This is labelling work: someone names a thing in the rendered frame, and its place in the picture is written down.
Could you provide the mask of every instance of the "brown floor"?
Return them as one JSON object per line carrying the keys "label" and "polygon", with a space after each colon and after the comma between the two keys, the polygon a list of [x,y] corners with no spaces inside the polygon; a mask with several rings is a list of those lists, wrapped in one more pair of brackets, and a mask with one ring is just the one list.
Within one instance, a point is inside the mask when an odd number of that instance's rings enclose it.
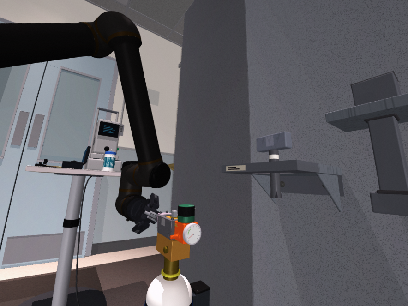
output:
{"label": "brown floor", "polygon": [[[103,291],[108,306],[144,305],[147,289],[163,268],[153,255],[78,270],[78,287]],[[18,306],[54,289],[55,273],[0,282],[0,306]],[[75,271],[70,287],[75,287]]]}

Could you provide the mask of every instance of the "black and green cap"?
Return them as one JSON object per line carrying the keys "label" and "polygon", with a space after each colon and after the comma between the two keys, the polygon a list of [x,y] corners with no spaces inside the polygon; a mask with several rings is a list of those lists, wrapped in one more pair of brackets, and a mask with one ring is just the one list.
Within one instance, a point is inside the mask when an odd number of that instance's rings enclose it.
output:
{"label": "black and green cap", "polygon": [[191,204],[181,204],[177,212],[178,221],[180,223],[194,222],[195,207]]}

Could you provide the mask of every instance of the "door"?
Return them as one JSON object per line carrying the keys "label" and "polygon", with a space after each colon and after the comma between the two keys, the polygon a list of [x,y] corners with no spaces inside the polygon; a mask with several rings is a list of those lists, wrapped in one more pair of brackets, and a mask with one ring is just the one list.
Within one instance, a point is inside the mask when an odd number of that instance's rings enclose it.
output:
{"label": "door", "polygon": [[[96,108],[113,105],[115,72],[116,62],[111,58],[82,57],[30,65],[0,161],[0,223],[6,222],[0,250],[2,268],[57,260],[72,177],[26,172],[25,167],[44,158],[50,165],[82,160]],[[99,118],[105,117],[105,112],[99,113]],[[95,178],[91,178],[82,213],[81,241],[85,242],[94,187]],[[80,244],[80,255],[84,255],[85,245]]]}

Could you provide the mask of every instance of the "black robotic arm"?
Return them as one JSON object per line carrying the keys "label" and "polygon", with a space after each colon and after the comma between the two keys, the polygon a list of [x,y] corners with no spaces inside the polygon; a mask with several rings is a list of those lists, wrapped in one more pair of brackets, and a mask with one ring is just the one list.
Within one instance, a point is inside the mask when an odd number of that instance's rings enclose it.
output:
{"label": "black robotic arm", "polygon": [[164,187],[170,168],[163,163],[144,79],[135,24],[118,12],[105,12],[92,23],[0,24],[0,68],[44,61],[93,56],[103,58],[115,52],[126,109],[138,161],[124,162],[120,177],[117,211],[135,221],[140,233],[159,206],[141,196],[142,187]]}

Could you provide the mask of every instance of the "pressure gauge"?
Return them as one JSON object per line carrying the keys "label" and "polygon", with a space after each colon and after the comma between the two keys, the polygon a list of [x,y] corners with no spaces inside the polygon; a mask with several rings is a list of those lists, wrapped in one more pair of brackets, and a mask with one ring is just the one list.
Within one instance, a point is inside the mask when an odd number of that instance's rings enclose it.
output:
{"label": "pressure gauge", "polygon": [[201,228],[196,223],[189,223],[183,231],[183,239],[189,245],[195,245],[201,238]]}

